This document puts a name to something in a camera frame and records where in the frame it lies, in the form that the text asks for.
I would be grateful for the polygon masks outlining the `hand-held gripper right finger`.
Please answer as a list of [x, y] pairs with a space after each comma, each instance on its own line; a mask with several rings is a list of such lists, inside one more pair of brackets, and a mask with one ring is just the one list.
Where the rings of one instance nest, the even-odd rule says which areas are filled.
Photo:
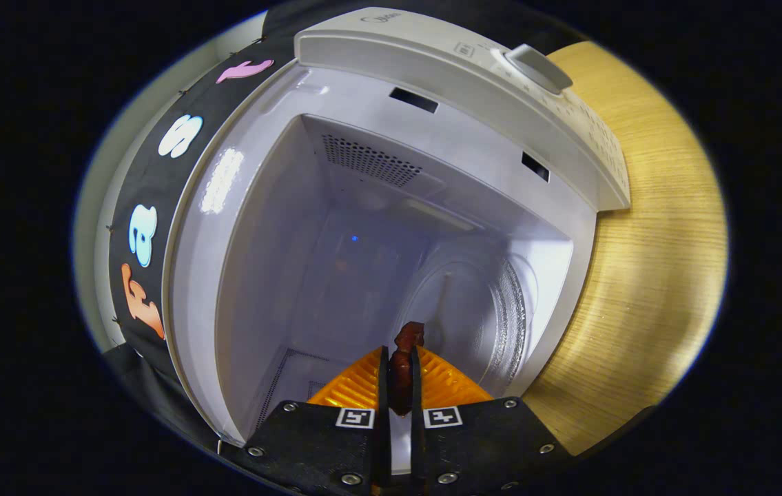
[[424, 495], [524, 495], [560, 443], [517, 396], [492, 398], [428, 349], [412, 353], [411, 475]]

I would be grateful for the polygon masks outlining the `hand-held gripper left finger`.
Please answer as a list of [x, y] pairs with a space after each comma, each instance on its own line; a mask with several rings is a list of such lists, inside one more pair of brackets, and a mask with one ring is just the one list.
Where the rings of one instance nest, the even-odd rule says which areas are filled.
[[378, 347], [309, 401], [279, 402], [227, 461], [293, 495], [377, 493], [391, 470], [388, 357]]

